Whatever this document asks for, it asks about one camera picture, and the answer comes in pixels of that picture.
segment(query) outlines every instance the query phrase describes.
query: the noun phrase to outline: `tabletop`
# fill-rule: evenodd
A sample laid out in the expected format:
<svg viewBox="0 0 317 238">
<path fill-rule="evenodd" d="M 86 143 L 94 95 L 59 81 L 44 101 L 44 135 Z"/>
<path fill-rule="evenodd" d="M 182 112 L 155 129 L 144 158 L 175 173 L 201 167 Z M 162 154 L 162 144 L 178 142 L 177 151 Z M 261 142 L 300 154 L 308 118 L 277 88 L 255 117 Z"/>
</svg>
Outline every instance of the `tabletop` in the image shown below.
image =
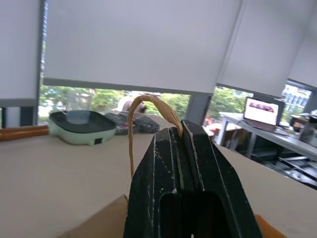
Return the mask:
<svg viewBox="0 0 317 238">
<path fill-rule="evenodd" d="M 255 133 L 256 135 L 263 137 L 264 139 L 272 141 L 282 147 L 285 147 L 289 150 L 292 150 L 296 153 L 299 153 L 303 156 L 309 157 L 310 159 L 317 161 L 317 148 L 298 140 L 298 138 L 293 135 L 283 136 L 254 128 L 243 121 L 242 113 L 220 114 L 228 122 L 234 123 L 249 132 Z"/>
<path fill-rule="evenodd" d="M 135 166 L 153 135 L 134 135 Z M 253 212 L 289 238 L 317 234 L 317 191 L 219 147 Z M 0 237 L 54 238 L 127 192 L 128 138 L 74 146 L 52 136 L 0 143 Z"/>
</svg>

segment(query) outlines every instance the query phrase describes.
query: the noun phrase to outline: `laptop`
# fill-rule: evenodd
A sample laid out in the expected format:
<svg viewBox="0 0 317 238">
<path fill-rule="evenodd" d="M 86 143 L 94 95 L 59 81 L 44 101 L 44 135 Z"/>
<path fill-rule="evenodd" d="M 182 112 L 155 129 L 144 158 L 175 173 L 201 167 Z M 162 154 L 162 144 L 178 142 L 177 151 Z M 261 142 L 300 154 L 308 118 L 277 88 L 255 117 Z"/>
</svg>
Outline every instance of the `laptop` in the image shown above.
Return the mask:
<svg viewBox="0 0 317 238">
<path fill-rule="evenodd" d="M 287 135 L 285 131 L 276 128 L 278 109 L 278 104 L 247 98 L 243 119 L 254 128 Z"/>
</svg>

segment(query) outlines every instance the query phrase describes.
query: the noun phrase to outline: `window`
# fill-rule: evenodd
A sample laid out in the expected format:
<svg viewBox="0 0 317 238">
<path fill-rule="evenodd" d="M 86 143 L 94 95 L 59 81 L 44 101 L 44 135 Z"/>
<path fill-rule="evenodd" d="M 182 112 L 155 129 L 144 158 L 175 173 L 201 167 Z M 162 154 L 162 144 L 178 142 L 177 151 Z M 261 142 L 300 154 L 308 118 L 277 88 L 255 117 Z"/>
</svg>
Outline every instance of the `window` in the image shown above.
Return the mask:
<svg viewBox="0 0 317 238">
<path fill-rule="evenodd" d="M 217 129 L 221 129 L 221 112 L 242 113 L 247 97 L 253 97 L 253 93 L 225 87 L 216 87 L 203 123 L 207 134 L 213 135 Z M 226 130 L 231 130 L 236 127 L 236 125 L 229 123 Z"/>
<path fill-rule="evenodd" d="M 286 84 L 282 95 L 288 95 L 285 101 L 285 107 L 282 114 L 281 122 L 289 124 L 292 115 L 298 115 L 303 112 L 312 92 L 298 86 Z"/>
<path fill-rule="evenodd" d="M 49 114 L 56 111 L 92 110 L 101 114 L 126 111 L 140 95 L 160 98 L 175 110 L 180 119 L 185 118 L 190 95 L 41 85 L 39 124 L 47 123 Z M 144 105 L 145 113 L 160 116 L 151 102 Z"/>
</svg>

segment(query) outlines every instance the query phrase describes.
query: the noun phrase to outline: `desk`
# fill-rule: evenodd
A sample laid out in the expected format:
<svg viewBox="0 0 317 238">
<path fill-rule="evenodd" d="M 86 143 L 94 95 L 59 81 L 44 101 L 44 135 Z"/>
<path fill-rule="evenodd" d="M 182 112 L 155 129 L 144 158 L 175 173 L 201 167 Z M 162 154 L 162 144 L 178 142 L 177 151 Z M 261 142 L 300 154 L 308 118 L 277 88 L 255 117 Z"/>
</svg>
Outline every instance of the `desk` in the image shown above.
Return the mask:
<svg viewBox="0 0 317 238">
<path fill-rule="evenodd" d="M 247 157 L 251 156 L 256 136 L 263 137 L 269 141 L 272 141 L 282 147 L 285 147 L 291 151 L 294 151 L 300 155 L 306 156 L 311 160 L 317 161 L 317 148 L 307 143 L 304 143 L 292 136 L 283 136 L 274 133 L 270 133 L 264 130 L 256 129 L 246 122 L 242 121 L 243 114 L 241 113 L 220 113 L 222 115 L 222 128 L 219 132 L 217 143 L 221 144 L 223 141 L 225 128 L 228 122 L 238 125 L 239 127 L 251 132 L 251 141 L 247 150 Z"/>
<path fill-rule="evenodd" d="M 152 135 L 134 136 L 137 166 Z M 315 238 L 317 191 L 220 147 L 253 212 L 289 238 Z M 96 146 L 52 136 L 0 143 L 0 237 L 54 238 L 127 191 L 128 138 Z"/>
</svg>

